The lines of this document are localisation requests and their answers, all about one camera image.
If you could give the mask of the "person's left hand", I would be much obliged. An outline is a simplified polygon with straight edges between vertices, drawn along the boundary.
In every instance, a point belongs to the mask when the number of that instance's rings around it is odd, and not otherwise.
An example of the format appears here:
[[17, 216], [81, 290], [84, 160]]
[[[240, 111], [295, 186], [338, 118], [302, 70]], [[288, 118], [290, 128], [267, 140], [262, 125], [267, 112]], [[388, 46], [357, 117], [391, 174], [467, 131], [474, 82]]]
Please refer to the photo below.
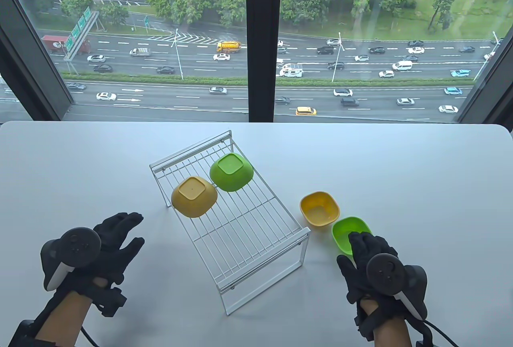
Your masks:
[[95, 260], [84, 268], [70, 272], [57, 291], [75, 291], [84, 294], [86, 288], [97, 285], [100, 288], [120, 285], [129, 263], [139, 253], [145, 243], [143, 237], [134, 237], [127, 246], [123, 242], [130, 230], [141, 224], [140, 213], [118, 213], [97, 224], [93, 230], [101, 239], [101, 250]]

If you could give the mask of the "person's right hand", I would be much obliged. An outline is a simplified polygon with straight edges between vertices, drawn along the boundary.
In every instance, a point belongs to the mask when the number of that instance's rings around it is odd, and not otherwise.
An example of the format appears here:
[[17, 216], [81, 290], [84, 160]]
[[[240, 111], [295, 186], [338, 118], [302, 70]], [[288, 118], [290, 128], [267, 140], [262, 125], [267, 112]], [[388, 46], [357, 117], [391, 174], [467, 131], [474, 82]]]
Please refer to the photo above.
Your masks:
[[379, 304], [393, 302], [394, 298], [380, 294], [371, 285], [367, 278], [367, 264], [375, 255], [385, 253], [397, 257], [398, 252], [388, 244], [386, 239], [370, 233], [352, 232], [348, 235], [348, 239], [354, 262], [345, 255], [339, 255], [336, 259], [347, 284], [348, 302], [354, 304], [363, 299], [374, 300]]

